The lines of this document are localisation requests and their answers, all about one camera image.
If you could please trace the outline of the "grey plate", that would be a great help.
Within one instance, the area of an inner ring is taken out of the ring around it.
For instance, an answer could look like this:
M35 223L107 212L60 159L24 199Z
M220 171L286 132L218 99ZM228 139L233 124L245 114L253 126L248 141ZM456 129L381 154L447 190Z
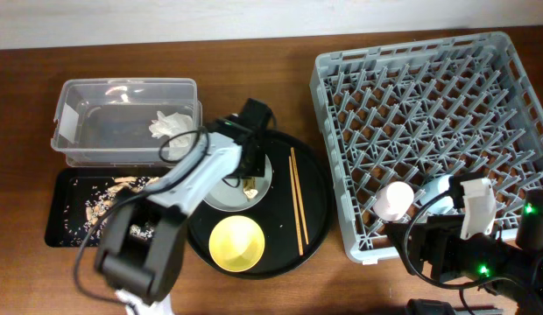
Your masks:
M262 178L254 177L257 182L258 195L248 200L243 194L243 178L226 178L216 184L204 201L211 207L223 212L240 212L255 206L271 188L272 164L265 155L265 173Z

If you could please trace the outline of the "food scraps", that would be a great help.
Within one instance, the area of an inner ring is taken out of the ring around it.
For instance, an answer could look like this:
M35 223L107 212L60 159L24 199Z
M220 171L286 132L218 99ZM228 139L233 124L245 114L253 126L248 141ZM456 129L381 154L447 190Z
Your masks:
M89 229L116 202L123 189L139 193L145 186L157 181L153 176L75 178L70 181L69 192L61 208L61 247L79 247Z

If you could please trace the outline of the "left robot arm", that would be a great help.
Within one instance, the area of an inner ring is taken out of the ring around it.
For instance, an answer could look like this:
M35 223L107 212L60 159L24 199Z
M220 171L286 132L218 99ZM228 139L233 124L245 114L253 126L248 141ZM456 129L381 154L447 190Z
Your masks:
M88 230L102 233L94 269L116 295L102 296L81 284L85 243L73 266L76 290L129 314L172 313L170 292L180 274L189 217L223 179L264 175L264 137L275 121L268 105L250 98L239 114L192 130L191 148L163 177L139 192L120 191Z

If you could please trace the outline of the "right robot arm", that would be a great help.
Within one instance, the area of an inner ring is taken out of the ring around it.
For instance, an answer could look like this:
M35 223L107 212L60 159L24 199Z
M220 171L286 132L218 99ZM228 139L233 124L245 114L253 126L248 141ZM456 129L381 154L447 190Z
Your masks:
M463 240L463 215L431 216L425 223L388 223L385 234L407 272L434 287L479 288L513 300L522 314L543 314L543 190L525 196L514 245L500 233Z

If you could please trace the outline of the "pink cup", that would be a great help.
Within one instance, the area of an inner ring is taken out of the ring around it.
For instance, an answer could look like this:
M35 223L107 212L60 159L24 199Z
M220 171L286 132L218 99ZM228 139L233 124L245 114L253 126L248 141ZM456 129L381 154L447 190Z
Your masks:
M384 221L401 219L412 205L413 189L405 182L395 181L375 194L374 213Z

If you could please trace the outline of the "yellow bowl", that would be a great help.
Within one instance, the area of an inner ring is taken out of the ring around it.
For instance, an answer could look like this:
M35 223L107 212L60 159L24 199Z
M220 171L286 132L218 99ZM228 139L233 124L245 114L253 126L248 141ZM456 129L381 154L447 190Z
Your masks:
M251 218L229 216L213 228L208 241L209 254L218 267L240 273L254 267L265 249L263 229Z

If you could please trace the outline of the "white napkin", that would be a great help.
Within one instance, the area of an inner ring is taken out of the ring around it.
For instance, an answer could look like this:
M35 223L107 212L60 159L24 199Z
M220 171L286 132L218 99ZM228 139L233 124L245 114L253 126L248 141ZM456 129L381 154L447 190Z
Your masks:
M192 117L178 112L171 115L165 115L163 112L158 111L157 119L152 120L152 124L149 126L149 131L154 138L164 138L168 140L174 137L168 144L168 150L165 150L164 152L164 157L169 160L178 160L188 152L193 142L193 134L187 134L180 137L177 137L177 135L193 129L194 125Z

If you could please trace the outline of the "blue cup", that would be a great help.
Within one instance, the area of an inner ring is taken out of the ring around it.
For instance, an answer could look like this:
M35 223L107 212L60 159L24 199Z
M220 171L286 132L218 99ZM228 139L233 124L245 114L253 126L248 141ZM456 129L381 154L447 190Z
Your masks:
M419 205L423 207L428 201L447 191L450 187L450 178L451 175L443 175L423 185L421 189L425 194L419 199ZM429 207L428 212L431 214L443 215L449 212L453 207L453 199L447 196Z

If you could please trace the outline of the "gold snack wrapper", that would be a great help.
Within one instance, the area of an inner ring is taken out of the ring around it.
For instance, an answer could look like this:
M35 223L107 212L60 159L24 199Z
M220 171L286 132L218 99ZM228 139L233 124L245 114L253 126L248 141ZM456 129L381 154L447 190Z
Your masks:
M258 195L257 182L254 177L243 179L243 194L248 200L253 200Z

